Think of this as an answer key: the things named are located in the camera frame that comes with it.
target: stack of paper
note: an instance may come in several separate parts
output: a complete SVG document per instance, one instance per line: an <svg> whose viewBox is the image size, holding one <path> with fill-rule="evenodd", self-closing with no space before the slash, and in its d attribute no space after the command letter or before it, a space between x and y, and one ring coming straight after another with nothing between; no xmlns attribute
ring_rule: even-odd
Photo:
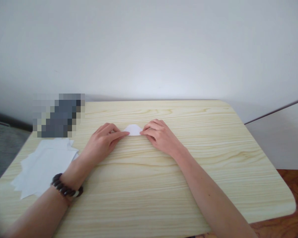
<svg viewBox="0 0 298 238"><path fill-rule="evenodd" d="M78 157L73 142L68 138L42 140L35 152L21 161L22 171L11 182L15 191L21 191L20 199L32 194L41 196L50 187L52 178L67 169Z"/></svg>

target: white bead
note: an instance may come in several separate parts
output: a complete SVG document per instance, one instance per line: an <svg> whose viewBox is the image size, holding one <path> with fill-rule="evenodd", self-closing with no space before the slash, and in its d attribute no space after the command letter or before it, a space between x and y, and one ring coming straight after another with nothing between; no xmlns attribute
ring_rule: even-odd
<svg viewBox="0 0 298 238"><path fill-rule="evenodd" d="M73 195L73 197L77 197L79 194L79 191L76 191L75 194Z"/></svg>

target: light wood grain tabletop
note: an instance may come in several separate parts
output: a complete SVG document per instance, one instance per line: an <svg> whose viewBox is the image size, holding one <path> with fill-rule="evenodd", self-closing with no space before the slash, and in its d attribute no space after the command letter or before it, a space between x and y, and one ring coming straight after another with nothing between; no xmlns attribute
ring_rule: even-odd
<svg viewBox="0 0 298 238"><path fill-rule="evenodd" d="M251 222L295 211L294 197L232 107L218 100L87 102L73 147L106 122L123 130L163 119ZM0 179L0 234L36 199L11 181L41 139L31 135ZM176 162L144 136L126 137L91 173L55 237L187 237L210 231Z"/></svg>

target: beaded bracelet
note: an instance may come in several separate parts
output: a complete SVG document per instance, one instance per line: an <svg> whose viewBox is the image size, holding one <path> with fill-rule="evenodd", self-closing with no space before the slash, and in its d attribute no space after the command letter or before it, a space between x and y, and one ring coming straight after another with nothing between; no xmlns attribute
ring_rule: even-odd
<svg viewBox="0 0 298 238"><path fill-rule="evenodd" d="M67 186L65 186L61 181L62 173L57 174L53 177L51 185L53 185L63 197L69 196L69 197L79 197L83 193L83 187L81 186L79 190L75 191Z"/></svg>

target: folded white paper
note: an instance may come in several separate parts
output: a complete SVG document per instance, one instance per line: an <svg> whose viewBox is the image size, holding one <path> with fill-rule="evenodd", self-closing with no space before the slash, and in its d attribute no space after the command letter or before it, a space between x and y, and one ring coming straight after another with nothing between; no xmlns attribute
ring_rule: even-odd
<svg viewBox="0 0 298 238"><path fill-rule="evenodd" d="M68 138L42 140L35 152L21 161L22 171L11 182L15 191L21 191L21 199L32 194L41 196L49 188L53 176L63 173L78 157L73 142Z"/></svg>
<svg viewBox="0 0 298 238"><path fill-rule="evenodd" d="M140 132L142 131L142 129L136 124L131 124L127 126L123 131L129 132L129 136L140 136Z"/></svg>

